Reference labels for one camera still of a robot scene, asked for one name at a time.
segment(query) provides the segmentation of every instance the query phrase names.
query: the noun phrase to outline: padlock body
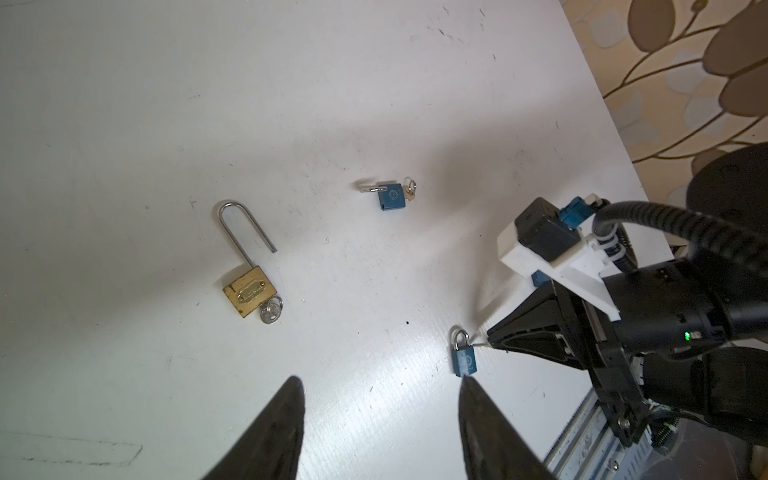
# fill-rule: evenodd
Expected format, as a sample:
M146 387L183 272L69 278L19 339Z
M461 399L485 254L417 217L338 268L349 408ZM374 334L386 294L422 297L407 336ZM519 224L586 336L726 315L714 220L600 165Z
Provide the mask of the padlock body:
M383 185L386 191L379 192L379 203L382 210L395 210L406 207L406 194L402 191L401 184Z
M225 286L223 291L243 318L277 295L277 290L260 266Z
M458 350L452 350L453 371L456 376L470 376L478 371L475 363L475 347L463 346Z

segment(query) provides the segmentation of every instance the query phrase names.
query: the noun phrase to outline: white tabletop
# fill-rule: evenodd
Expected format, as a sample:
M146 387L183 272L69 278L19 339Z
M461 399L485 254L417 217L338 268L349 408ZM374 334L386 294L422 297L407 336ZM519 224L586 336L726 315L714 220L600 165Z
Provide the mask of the white tabletop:
M5 3L0 437L43 452L3 478L198 478L290 375L301 478L465 478L448 334L511 310L497 235L537 196L644 198L556 0ZM404 210L356 190L406 176ZM273 325L221 292L229 198L278 248L233 216ZM543 457L587 376L476 351Z

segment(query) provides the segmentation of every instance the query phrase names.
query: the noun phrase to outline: brass padlock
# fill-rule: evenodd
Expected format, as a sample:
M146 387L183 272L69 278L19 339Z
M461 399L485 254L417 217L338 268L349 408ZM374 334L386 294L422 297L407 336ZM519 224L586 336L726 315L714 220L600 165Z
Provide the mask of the brass padlock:
M243 257L251 266L251 270L225 286L223 291L243 318L261 307L262 321L264 323L273 323L280 318L280 314L283 312L283 300L277 295L277 290L270 282L270 279L266 278L266 274L261 270L261 267L256 265L250 259L248 254L245 253L245 249L232 234L232 230L227 226L227 222L224 221L224 209L230 206L240 208L248 216L248 220L250 220L256 231L259 232L259 235L264 240L264 243L270 248L270 251L272 253L277 252L277 248L275 248L270 241L270 238L264 233L264 230L261 230L261 226L259 226L259 223L253 218L248 207L233 200L224 202L224 204L219 207L219 221L221 222L221 226L224 227L227 232L227 235L232 239L235 247L237 247L240 253L243 254Z

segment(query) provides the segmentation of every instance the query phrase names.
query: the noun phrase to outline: patterned wall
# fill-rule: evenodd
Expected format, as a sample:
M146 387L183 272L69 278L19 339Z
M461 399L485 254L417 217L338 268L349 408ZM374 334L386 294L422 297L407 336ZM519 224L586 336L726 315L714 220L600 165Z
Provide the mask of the patterned wall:
M653 201L768 141L768 0L561 0Z

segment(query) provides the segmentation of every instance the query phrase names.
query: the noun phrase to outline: white bracket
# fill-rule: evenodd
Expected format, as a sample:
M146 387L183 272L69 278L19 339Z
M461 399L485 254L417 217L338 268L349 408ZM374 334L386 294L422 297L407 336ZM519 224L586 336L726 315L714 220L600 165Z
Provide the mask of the white bracket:
M600 277L600 272L609 264L607 256L603 250L594 248L594 235L584 237L581 228L577 231L579 242L548 262L518 242L518 229L511 223L496 239L498 258L531 283L531 275L540 270L604 312L612 322L619 320L619 311Z

